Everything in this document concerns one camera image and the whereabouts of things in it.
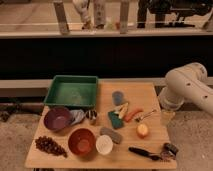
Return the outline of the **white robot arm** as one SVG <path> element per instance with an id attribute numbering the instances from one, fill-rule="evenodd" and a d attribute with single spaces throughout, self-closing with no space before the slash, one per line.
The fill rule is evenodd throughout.
<path id="1" fill-rule="evenodd" d="M 163 108 L 161 124 L 166 126 L 185 100 L 194 103 L 213 117 L 213 88 L 205 84 L 207 70 L 197 62 L 170 70 L 165 75 L 165 87 L 160 91 L 158 100 Z"/>

